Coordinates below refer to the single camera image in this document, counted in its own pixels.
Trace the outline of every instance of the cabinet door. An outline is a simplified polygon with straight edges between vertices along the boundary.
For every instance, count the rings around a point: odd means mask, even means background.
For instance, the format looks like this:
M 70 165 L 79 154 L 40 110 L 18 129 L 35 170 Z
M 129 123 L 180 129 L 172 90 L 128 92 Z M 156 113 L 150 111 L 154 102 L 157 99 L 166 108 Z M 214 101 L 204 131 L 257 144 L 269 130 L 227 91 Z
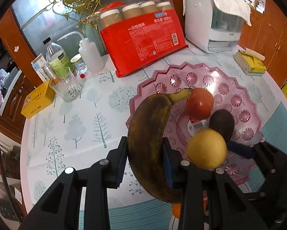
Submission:
M 251 8 L 250 21 L 252 24 L 251 27 L 246 22 L 243 23 L 238 45 L 243 48 L 253 49 L 261 26 L 262 13 Z
M 36 87 L 41 85 L 42 81 L 31 64 L 35 56 L 23 38 L 11 8 L 6 11 L 0 20 L 0 38 L 9 55 L 24 75 L 27 76 L 31 84 Z
M 21 114 L 26 96 L 34 90 L 33 85 L 22 73 L 17 80 L 6 102 L 2 117 L 13 122 L 13 125 L 23 132 L 25 117 Z
M 287 23 L 267 71 L 278 86 L 282 87 L 287 80 Z
M 265 56 L 263 63 L 267 68 L 276 52 L 285 22 L 286 17 L 274 1 L 266 0 L 265 13 L 262 17 L 262 24 L 254 51 Z

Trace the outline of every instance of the screw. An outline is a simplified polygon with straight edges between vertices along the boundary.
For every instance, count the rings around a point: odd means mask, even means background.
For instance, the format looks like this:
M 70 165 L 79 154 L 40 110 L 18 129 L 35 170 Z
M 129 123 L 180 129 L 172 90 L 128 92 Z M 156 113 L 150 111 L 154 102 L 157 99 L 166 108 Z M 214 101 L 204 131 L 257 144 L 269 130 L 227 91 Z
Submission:
M 73 171 L 74 171 L 74 168 L 72 168 L 72 167 L 68 167 L 65 169 L 66 174 L 71 174 Z
M 190 162 L 187 161 L 187 160 L 182 160 L 182 161 L 181 161 L 181 165 L 182 165 L 182 166 L 189 166 L 189 164 L 190 164 Z
M 216 173 L 219 175 L 224 174 L 224 169 L 223 168 L 216 168 Z
M 109 163 L 109 161 L 107 159 L 100 160 L 101 165 L 107 165 L 108 163 Z

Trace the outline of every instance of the metal can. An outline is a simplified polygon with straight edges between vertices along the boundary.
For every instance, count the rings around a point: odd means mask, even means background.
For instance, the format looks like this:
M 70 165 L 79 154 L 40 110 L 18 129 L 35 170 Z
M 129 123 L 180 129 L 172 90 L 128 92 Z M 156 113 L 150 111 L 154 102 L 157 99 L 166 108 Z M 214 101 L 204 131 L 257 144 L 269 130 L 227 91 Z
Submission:
M 60 82 L 60 78 L 57 77 L 56 73 L 54 72 L 53 68 L 50 66 L 49 62 L 46 61 L 46 63 L 43 65 L 42 69 L 46 73 L 46 75 L 53 80 L 55 83 Z
M 78 74 L 85 73 L 87 71 L 87 66 L 84 63 L 80 54 L 75 55 L 71 60 L 70 63 L 74 65 Z

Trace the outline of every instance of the banana stem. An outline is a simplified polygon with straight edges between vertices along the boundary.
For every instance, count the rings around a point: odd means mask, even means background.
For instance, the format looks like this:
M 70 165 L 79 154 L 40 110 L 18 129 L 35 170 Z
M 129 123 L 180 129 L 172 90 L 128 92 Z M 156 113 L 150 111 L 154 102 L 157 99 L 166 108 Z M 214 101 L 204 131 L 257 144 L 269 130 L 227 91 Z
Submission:
M 180 92 L 175 94 L 166 94 L 167 97 L 171 100 L 172 104 L 178 103 L 181 100 L 188 99 L 192 93 L 191 88 L 183 88 Z

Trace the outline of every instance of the red tomato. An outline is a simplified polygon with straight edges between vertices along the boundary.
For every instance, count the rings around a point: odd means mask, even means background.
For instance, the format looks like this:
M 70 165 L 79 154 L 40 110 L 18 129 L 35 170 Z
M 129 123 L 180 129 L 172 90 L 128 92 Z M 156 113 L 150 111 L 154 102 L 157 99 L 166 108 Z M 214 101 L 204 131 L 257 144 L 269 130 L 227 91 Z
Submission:
M 207 119 L 213 109 L 213 95 L 204 88 L 195 88 L 190 94 L 185 112 L 196 120 Z

